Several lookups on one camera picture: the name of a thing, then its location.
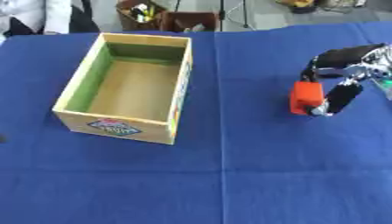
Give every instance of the blue tablecloth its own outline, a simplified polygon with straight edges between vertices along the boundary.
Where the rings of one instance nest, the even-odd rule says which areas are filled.
[[[341,114],[310,118],[291,115],[287,95],[311,57],[389,42],[391,29],[191,34],[174,146],[73,133],[51,112],[96,34],[9,39],[0,47],[0,223],[390,224],[391,102],[367,83]]]

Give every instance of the orange block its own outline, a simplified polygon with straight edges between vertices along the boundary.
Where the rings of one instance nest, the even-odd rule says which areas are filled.
[[[318,82],[297,81],[290,93],[290,111],[306,115],[304,106],[317,107],[323,103],[323,88]]]

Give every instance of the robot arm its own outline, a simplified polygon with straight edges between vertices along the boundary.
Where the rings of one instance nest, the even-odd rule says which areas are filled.
[[[312,59],[301,73],[304,82],[319,82],[320,79],[344,77],[333,88],[319,106],[304,105],[310,116],[332,116],[339,113],[357,95],[363,86],[361,81],[372,77],[390,77],[392,46],[363,45],[340,50],[330,50]]]

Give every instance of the open wooden box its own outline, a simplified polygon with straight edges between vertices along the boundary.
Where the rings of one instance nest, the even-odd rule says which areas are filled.
[[[53,111],[72,131],[173,144],[192,64],[189,38],[102,33]]]

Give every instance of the gray floor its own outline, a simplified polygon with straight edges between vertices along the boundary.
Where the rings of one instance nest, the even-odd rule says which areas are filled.
[[[73,0],[81,5],[80,0]],[[94,10],[94,21],[104,32],[119,32],[122,28],[116,15],[117,0],[91,0]],[[177,0],[155,0],[168,9],[173,10]],[[180,11],[215,11],[220,8],[219,0],[181,0]],[[238,6],[242,0],[225,0],[229,11]],[[288,25],[311,25],[325,23],[392,21],[392,0],[367,0],[367,7],[354,9],[348,13],[318,10],[312,14],[294,15],[274,0],[246,0],[248,20],[256,30],[281,28]],[[250,31],[242,27],[243,6],[229,14],[232,21],[224,23],[224,31],[241,32]]]

